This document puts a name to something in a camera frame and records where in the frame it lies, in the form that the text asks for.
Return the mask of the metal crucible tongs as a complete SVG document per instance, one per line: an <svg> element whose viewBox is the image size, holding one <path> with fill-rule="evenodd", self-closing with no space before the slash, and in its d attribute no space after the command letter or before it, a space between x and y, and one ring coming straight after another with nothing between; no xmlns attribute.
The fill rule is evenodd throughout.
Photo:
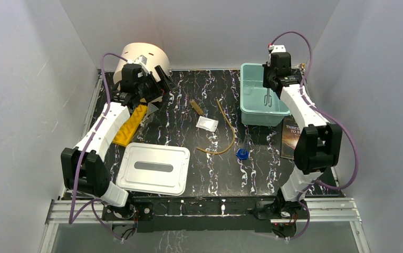
<svg viewBox="0 0 403 253"><path fill-rule="evenodd" d="M264 105L268 107L271 107L273 104L271 92L271 89L266 89L266 94L264 95Z"/></svg>

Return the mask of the small clear glass beaker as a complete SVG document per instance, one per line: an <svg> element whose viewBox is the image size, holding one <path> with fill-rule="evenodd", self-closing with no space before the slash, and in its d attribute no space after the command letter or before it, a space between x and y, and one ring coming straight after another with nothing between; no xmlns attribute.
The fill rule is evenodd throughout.
<svg viewBox="0 0 403 253"><path fill-rule="evenodd" d="M244 95L251 95L255 89L255 82L244 82L243 93Z"/></svg>

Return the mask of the yellow test tube rack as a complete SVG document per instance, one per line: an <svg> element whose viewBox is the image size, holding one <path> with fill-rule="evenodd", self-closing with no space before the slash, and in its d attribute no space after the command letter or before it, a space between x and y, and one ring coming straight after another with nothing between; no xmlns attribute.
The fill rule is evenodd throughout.
<svg viewBox="0 0 403 253"><path fill-rule="evenodd" d="M112 143L126 147L131 142L147 111L148 107L146 105L139 105L130 118L121 126Z"/></svg>

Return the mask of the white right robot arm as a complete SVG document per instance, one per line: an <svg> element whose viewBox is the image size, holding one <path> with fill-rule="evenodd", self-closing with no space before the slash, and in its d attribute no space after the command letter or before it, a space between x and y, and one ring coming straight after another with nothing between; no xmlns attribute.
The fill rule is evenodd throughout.
<svg viewBox="0 0 403 253"><path fill-rule="evenodd" d="M263 68L263 86L276 93L300 128L300 137L294 149L295 167L275 200L276 214L289 218L302 207L308 187L326 169L338 163L342 129L313 109L300 77L292 73L290 53L281 46L270 50Z"/></svg>

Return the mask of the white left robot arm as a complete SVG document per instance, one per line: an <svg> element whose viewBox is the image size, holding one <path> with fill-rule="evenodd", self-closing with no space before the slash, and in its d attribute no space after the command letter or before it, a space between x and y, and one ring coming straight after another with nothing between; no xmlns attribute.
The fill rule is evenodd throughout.
<svg viewBox="0 0 403 253"><path fill-rule="evenodd" d="M112 182L104 159L121 127L132 118L131 111L162 97L174 83L163 64L122 62L112 83L105 85L109 96L101 114L74 147L61 152L63 181L73 193L99 199L114 206L120 218L130 219L136 206L127 200L128 192Z"/></svg>

